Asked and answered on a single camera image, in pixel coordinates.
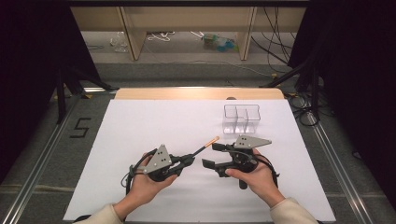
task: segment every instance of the person's left hand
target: person's left hand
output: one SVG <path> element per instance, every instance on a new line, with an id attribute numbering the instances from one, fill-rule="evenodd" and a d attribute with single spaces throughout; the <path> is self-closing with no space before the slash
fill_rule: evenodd
<path id="1" fill-rule="evenodd" d="M 141 165 L 146 166 L 150 159 L 151 157 L 145 158 Z M 120 220 L 126 218 L 140 205 L 151 202 L 158 192 L 170 186 L 176 178 L 177 175 L 171 175 L 162 182 L 155 182 L 148 175 L 136 174 L 128 195 L 113 205 Z"/>

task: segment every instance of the beige sleeve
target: beige sleeve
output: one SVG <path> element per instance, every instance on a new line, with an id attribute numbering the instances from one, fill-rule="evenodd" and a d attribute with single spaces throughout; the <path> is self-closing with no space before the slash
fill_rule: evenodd
<path id="1" fill-rule="evenodd" d="M 94 213 L 88 219 L 85 219 L 78 224 L 122 224 L 120 218 L 114 211 L 113 205 L 108 204 L 102 210 Z"/>
<path id="2" fill-rule="evenodd" d="M 312 215 L 293 198 L 287 198 L 271 208 L 275 224 L 318 223 Z"/>

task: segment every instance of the white paper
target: white paper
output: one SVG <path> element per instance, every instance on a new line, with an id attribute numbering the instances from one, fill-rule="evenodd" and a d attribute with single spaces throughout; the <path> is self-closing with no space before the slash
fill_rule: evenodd
<path id="1" fill-rule="evenodd" d="M 74 220 L 118 202 L 125 194 L 120 181 L 129 166 L 161 144 L 170 154 L 183 156 L 215 136 L 220 137 L 218 143 L 233 143 L 238 134 L 222 133 L 224 105 L 260 106 L 262 119 L 257 131 L 249 135 L 272 141 L 258 150 L 280 174 L 280 190 L 317 220 L 335 221 L 286 100 L 111 101 L 64 219 Z M 230 161 L 228 153 L 209 147 L 195 158 L 172 186 L 133 211 L 127 221 L 271 221 L 268 206 L 250 189 L 242 190 L 236 179 L 220 178 L 203 167 L 202 159 Z"/>

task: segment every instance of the gray gripper jaw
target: gray gripper jaw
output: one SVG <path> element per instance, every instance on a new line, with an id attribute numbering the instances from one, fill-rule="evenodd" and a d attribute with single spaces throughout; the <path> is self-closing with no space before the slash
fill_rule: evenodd
<path id="1" fill-rule="evenodd" d="M 165 145 L 161 145 L 157 151 L 155 152 L 154 156 L 148 162 L 147 166 L 139 166 L 139 170 L 143 171 L 143 174 L 149 174 L 153 171 L 162 169 L 168 165 L 171 165 L 172 161 L 166 150 Z"/>
<path id="2" fill-rule="evenodd" d="M 265 145 L 271 144 L 271 140 L 251 137 L 246 135 L 240 135 L 237 139 L 235 144 L 233 145 L 234 148 L 240 149 L 252 149 L 254 147 L 262 147 Z"/>

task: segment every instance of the wire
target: wire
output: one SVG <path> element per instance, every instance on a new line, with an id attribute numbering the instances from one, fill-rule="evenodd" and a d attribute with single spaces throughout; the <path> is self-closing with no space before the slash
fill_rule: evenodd
<path id="1" fill-rule="evenodd" d="M 267 53 L 271 54 L 272 56 L 274 56 L 275 58 L 277 58 L 278 60 L 280 60 L 282 63 L 284 64 L 288 64 L 288 62 L 286 62 L 285 60 L 279 58 L 278 56 L 276 56 L 273 52 L 271 52 L 269 49 L 266 49 L 265 47 L 261 46 L 254 38 L 253 36 L 251 37 L 251 39 L 254 41 L 254 43 L 257 44 L 257 46 L 259 46 L 259 48 L 265 50 Z"/>
<path id="2" fill-rule="evenodd" d="M 297 110 L 292 111 L 292 113 L 295 115 L 294 116 L 295 119 L 299 120 L 300 123 L 304 126 L 315 126 L 318 124 L 318 122 L 320 121 L 320 118 L 317 114 L 312 112 L 314 108 L 312 106 L 308 105 L 308 101 L 305 98 L 305 96 L 303 96 L 303 95 L 299 96 L 299 99 L 303 100 L 303 104 L 301 106 L 297 106 L 294 104 L 293 101 L 294 101 L 294 99 L 297 98 L 296 96 L 289 95 L 289 97 L 290 97 L 289 98 L 290 106 L 297 109 Z M 303 121 L 304 115 L 308 116 L 309 114 L 314 115 L 315 121 L 313 123 L 312 122 L 306 123 Z"/>
<path id="3" fill-rule="evenodd" d="M 150 52 L 150 55 L 151 55 L 153 58 L 155 58 L 155 60 L 156 60 L 158 63 L 168 64 L 168 63 L 165 63 L 165 62 L 162 62 L 161 60 L 159 60 L 159 59 L 155 56 L 155 54 L 149 49 L 149 47 L 147 47 L 145 44 L 143 44 L 143 46 L 148 50 L 148 52 Z M 268 74 L 264 74 L 264 73 L 258 72 L 258 71 L 256 71 L 256 70 L 251 69 L 251 68 L 248 68 L 248 67 L 244 67 L 244 66 L 241 66 L 241 65 L 237 65 L 237 64 L 234 64 L 234 63 L 228 63 L 228 62 L 224 62 L 224 61 L 210 62 L 210 61 L 204 61 L 204 60 L 196 60 L 196 61 L 187 61 L 187 62 L 169 62 L 169 64 L 170 64 L 170 63 L 225 63 L 225 64 L 232 65 L 232 66 L 234 66 L 234 67 L 237 67 L 237 68 L 242 68 L 242 69 L 251 71 L 251 72 L 256 73 L 256 74 L 259 74 L 259 75 L 261 75 L 261 76 L 265 76 L 265 77 L 270 77 L 270 76 L 271 76 L 271 75 L 268 75 Z"/>
<path id="4" fill-rule="evenodd" d="M 272 41 L 264 34 L 264 32 L 262 32 L 262 36 L 264 36 L 264 38 L 267 39 L 268 41 Z M 286 45 L 283 45 L 281 43 L 276 43 L 275 41 L 273 41 L 273 44 L 276 44 L 276 45 L 279 45 L 279 46 L 283 46 L 283 47 L 288 48 L 288 49 L 292 49 L 292 47 L 290 47 L 290 46 L 286 46 Z"/>
<path id="5" fill-rule="evenodd" d="M 272 23 L 270 17 L 268 16 L 268 13 L 267 13 L 267 10 L 265 9 L 265 7 L 263 9 L 264 9 L 265 16 L 267 17 L 267 20 L 270 22 L 271 28 L 273 30 L 273 36 L 271 38 L 270 45 L 273 42 L 273 38 L 274 38 L 274 35 L 275 35 L 277 37 L 279 43 L 280 43 L 280 46 L 282 48 L 282 52 L 283 52 L 286 60 L 288 61 L 290 56 L 289 56 L 288 52 L 286 51 L 285 46 L 282 43 L 282 39 L 280 37 L 280 32 L 279 32 L 279 24 L 277 23 L 277 18 L 278 18 L 278 14 L 279 14 L 279 7 L 276 7 L 276 10 L 275 10 L 275 15 L 276 15 L 275 24 Z"/>
<path id="6" fill-rule="evenodd" d="M 271 48 L 271 43 L 272 43 L 272 39 L 274 38 L 274 34 L 272 35 L 272 37 L 271 37 L 271 42 L 270 42 L 270 45 L 268 46 L 268 49 L 270 49 Z M 277 70 L 277 69 L 275 69 L 271 64 L 270 64 L 270 55 L 269 54 L 267 54 L 267 62 L 268 62 L 268 65 L 270 65 L 270 67 L 274 70 L 274 71 L 276 71 L 276 72 L 278 72 L 278 73 L 286 73 L 286 72 L 284 72 L 284 71 L 279 71 L 279 70 Z"/>
<path id="7" fill-rule="evenodd" d="M 225 82 L 226 82 L 227 84 L 229 84 L 230 86 L 232 86 L 232 87 L 235 86 L 235 85 L 234 85 L 231 81 L 229 81 L 229 80 L 225 80 Z"/>
<path id="8" fill-rule="evenodd" d="M 263 157 L 267 161 L 261 160 L 258 157 Z M 276 173 L 275 168 L 274 168 L 273 164 L 270 162 L 270 160 L 268 160 L 268 158 L 264 157 L 261 154 L 254 154 L 254 160 L 265 164 L 271 170 L 271 175 L 272 175 L 274 183 L 277 187 L 277 178 L 279 177 L 279 174 Z"/>
<path id="9" fill-rule="evenodd" d="M 161 37 L 158 37 L 155 34 L 151 34 L 151 37 L 148 37 L 148 40 L 159 39 L 161 41 L 169 42 L 171 41 L 171 38 L 169 38 L 168 35 L 174 35 L 174 34 L 175 32 L 161 33 Z"/>
<path id="10" fill-rule="evenodd" d="M 143 162 L 143 160 L 145 160 L 145 159 L 146 159 L 147 157 L 149 157 L 149 156 L 154 155 L 156 151 L 157 151 L 157 148 L 151 150 L 150 152 L 146 153 L 146 155 L 144 155 L 144 156 L 140 159 L 140 161 L 137 162 L 137 164 L 136 164 L 135 166 L 132 166 L 132 165 L 130 166 L 130 171 L 129 171 L 129 173 L 127 173 L 127 174 L 122 178 L 122 180 L 121 180 L 121 185 L 122 185 L 123 187 L 126 188 L 126 194 L 128 194 L 128 192 L 129 192 L 129 190 L 130 190 L 131 182 L 132 182 L 132 179 L 134 178 L 134 175 L 136 175 L 137 168 L 140 166 L 140 164 Z M 127 177 L 127 179 L 126 179 L 126 185 L 124 185 L 124 184 L 122 183 L 122 181 L 125 181 L 125 177 Z"/>

